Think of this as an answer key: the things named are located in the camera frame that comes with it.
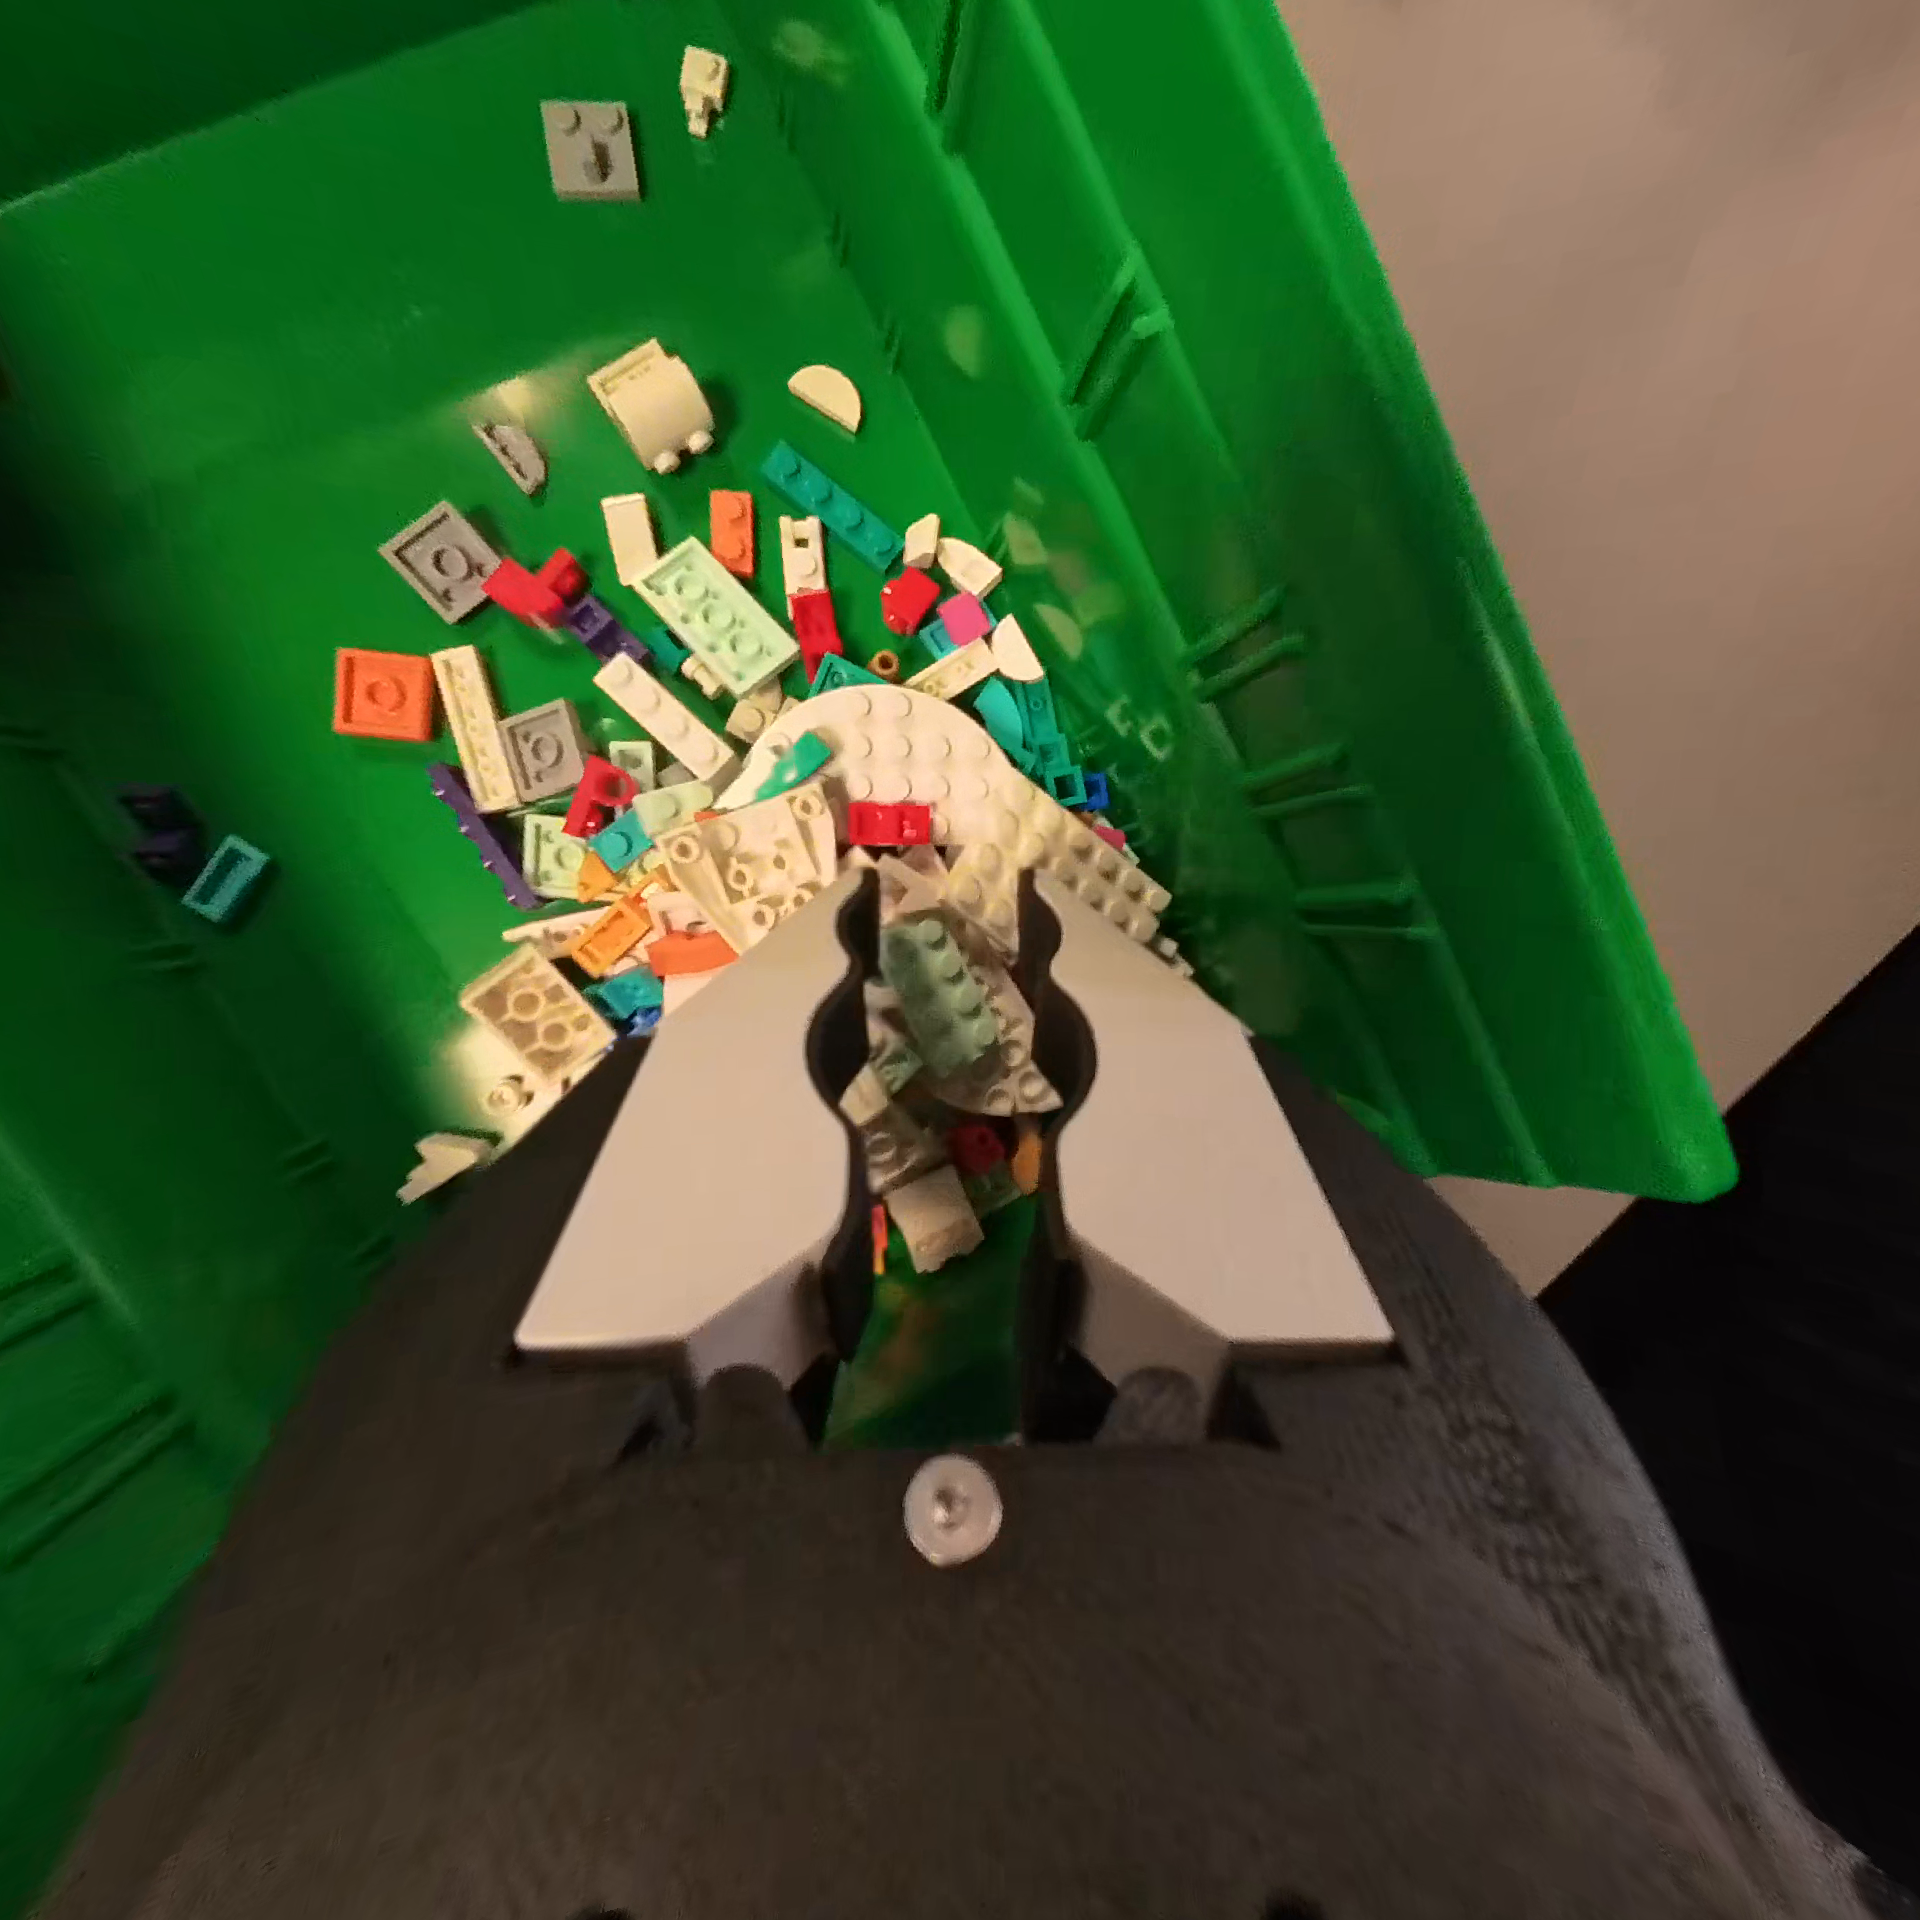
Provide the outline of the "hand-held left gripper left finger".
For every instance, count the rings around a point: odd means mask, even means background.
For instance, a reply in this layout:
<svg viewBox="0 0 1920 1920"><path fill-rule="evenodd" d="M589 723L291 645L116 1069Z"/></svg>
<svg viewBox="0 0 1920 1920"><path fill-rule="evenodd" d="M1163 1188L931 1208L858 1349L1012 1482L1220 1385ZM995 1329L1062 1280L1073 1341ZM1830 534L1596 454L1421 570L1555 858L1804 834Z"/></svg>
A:
<svg viewBox="0 0 1920 1920"><path fill-rule="evenodd" d="M799 1378L830 1352L822 1272L858 1208L839 1098L810 1042L873 955L847 870L662 1018L515 1329L534 1361L654 1357L687 1378Z"/></svg>

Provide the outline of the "cream curved lego brick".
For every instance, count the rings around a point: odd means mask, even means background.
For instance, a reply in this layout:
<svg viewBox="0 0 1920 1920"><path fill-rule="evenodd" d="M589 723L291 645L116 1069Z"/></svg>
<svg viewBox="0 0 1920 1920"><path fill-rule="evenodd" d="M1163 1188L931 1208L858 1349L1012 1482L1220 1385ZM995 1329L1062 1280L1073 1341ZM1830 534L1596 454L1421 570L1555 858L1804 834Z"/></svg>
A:
<svg viewBox="0 0 1920 1920"><path fill-rule="evenodd" d="M587 394L649 473L674 473L714 449L714 409L687 363L654 339L586 378Z"/></svg>

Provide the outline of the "pile of mixed lego pieces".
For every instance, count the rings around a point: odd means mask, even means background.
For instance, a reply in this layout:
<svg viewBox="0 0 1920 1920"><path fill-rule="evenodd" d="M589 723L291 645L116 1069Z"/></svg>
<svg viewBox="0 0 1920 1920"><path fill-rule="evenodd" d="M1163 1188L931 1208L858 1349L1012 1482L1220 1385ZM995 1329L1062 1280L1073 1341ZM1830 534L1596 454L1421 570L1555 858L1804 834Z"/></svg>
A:
<svg viewBox="0 0 1920 1920"><path fill-rule="evenodd" d="M1066 1104L1038 1042L1041 982L1018 985L1021 888L1030 874L1150 949L1166 891L1081 814L1051 801L934 684L852 680L777 714L750 745L714 734L637 659L612 651L598 690L679 785L636 785L627 738L597 741L566 702L494 716L470 645L385 657L342 685L423 685L458 763L409 761L342 794L346 856L329 897L327 958L412 1033L437 1033L442 1072L470 1106L483 1069L532 1086L534 1116L612 1048L611 1006L679 1011L719 969L850 870L875 875L873 949L858 993L839 990L810 1042L814 1066L852 1066L839 1094L867 1203L931 1272L981 1241L973 1188L931 1101L995 1137Z"/></svg>

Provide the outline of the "dark blue lego slope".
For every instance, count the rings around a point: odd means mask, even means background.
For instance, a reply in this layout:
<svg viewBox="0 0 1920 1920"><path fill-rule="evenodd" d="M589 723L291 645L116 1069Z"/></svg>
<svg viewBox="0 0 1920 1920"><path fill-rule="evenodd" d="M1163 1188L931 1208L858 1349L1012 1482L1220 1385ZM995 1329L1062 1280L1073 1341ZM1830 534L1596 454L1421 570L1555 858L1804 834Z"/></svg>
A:
<svg viewBox="0 0 1920 1920"><path fill-rule="evenodd" d="M131 861L147 880L183 897L209 860L201 817L170 785L119 785L111 798L135 834Z"/></svg>

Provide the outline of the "green plastic bin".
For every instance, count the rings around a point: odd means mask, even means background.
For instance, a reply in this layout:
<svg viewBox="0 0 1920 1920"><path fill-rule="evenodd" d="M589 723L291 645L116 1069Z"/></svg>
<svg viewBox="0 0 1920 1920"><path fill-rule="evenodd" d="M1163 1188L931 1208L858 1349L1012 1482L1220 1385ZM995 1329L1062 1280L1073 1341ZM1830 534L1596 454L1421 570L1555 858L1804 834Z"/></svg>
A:
<svg viewBox="0 0 1920 1920"><path fill-rule="evenodd" d="M687 132L682 57L730 59ZM559 201L541 100L630 110ZM587 394L715 411L1005 566L1214 993L1421 1174L1702 1203L1734 1149L1276 5L4 5L4 1916L187 1581L477 1120L327 955L340 649L444 627L447 502L618 597ZM786 390L828 363L854 437ZM473 434L526 425L517 492ZM273 856L210 926L119 785Z"/></svg>

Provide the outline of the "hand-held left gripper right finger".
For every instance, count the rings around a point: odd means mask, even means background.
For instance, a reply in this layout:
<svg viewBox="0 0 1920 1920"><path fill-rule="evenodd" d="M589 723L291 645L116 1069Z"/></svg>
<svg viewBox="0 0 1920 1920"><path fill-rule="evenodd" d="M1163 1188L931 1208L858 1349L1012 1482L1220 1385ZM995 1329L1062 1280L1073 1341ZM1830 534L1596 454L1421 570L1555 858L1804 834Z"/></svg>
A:
<svg viewBox="0 0 1920 1920"><path fill-rule="evenodd" d="M1081 1285L1069 1344L1113 1385L1386 1353L1386 1309L1250 1033L1062 880L1030 884L1036 931L1055 936L1038 1012L1073 1057L1051 1139Z"/></svg>

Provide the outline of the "grey square lego plate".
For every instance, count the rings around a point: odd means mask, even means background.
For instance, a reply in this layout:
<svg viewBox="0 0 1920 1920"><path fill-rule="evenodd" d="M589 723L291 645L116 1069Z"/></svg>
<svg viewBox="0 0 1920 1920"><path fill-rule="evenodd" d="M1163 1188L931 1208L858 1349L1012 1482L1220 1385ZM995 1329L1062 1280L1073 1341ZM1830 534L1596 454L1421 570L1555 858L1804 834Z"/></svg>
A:
<svg viewBox="0 0 1920 1920"><path fill-rule="evenodd" d="M643 201L633 118L625 104L541 100L540 115L557 201Z"/></svg>

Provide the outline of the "teal small lego brick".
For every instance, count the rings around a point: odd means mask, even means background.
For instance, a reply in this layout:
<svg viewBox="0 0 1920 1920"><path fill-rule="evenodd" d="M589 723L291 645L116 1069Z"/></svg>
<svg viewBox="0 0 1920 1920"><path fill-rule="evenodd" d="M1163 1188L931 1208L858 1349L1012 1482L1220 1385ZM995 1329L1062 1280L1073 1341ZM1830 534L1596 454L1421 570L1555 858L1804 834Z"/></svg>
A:
<svg viewBox="0 0 1920 1920"><path fill-rule="evenodd" d="M181 906L210 926L235 926L273 875L273 856L229 833L187 883Z"/></svg>

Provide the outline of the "person's dark pants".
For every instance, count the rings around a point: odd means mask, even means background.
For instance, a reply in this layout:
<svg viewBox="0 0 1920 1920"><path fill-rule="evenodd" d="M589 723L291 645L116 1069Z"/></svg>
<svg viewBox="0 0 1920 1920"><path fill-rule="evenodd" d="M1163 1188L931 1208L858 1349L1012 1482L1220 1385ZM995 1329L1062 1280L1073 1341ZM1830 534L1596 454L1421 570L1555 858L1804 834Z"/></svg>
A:
<svg viewBox="0 0 1920 1920"><path fill-rule="evenodd" d="M1917 1893L1917 936L1733 1106L1740 1177L1542 1289L1790 1788Z"/></svg>

